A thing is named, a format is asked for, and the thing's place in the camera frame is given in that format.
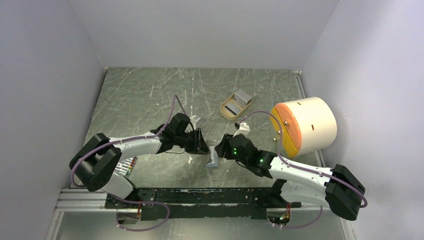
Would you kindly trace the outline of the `stack of credit cards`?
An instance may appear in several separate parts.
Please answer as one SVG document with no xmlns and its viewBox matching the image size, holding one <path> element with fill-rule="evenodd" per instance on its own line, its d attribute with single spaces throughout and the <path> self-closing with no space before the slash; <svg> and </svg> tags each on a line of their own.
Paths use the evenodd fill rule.
<svg viewBox="0 0 424 240">
<path fill-rule="evenodd" d="M 252 95 L 244 89 L 234 92 L 232 99 L 242 108 L 247 106 L 253 99 Z"/>
</svg>

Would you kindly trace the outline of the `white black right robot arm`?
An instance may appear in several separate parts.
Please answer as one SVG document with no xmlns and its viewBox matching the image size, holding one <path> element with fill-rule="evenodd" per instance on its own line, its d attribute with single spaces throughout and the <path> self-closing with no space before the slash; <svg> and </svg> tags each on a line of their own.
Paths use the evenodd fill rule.
<svg viewBox="0 0 424 240">
<path fill-rule="evenodd" d="M 258 177 L 283 180 L 281 188 L 270 193 L 275 207 L 285 203 L 306 203 L 329 208 L 335 215 L 355 221 L 366 206 L 365 187 L 344 165 L 318 167 L 295 162 L 277 153 L 261 150 L 243 134 L 225 134 L 211 146 L 212 160 L 235 160 Z"/>
</svg>

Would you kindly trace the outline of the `grey card holder wallet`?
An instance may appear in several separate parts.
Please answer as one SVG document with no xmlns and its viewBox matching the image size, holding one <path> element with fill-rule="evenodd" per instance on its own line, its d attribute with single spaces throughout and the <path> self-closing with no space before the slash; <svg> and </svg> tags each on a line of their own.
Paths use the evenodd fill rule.
<svg viewBox="0 0 424 240">
<path fill-rule="evenodd" d="M 216 151 L 216 145 L 209 146 L 208 162 L 205 164 L 206 168 L 213 169 L 220 166 L 220 157 Z"/>
</svg>

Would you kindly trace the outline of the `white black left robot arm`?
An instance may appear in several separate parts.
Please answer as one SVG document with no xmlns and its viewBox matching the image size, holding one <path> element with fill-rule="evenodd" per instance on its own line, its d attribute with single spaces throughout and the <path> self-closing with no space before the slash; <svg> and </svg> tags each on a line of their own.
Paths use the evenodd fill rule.
<svg viewBox="0 0 424 240">
<path fill-rule="evenodd" d="M 77 177 L 88 191 L 104 191 L 118 197 L 124 207 L 132 208 L 139 201 L 139 189 L 115 172 L 118 163 L 161 154 L 175 146 L 192 155 L 210 153 L 201 129 L 187 115 L 177 113 L 168 123 L 142 135 L 113 138 L 95 134 L 70 161 L 71 177 Z"/>
</svg>

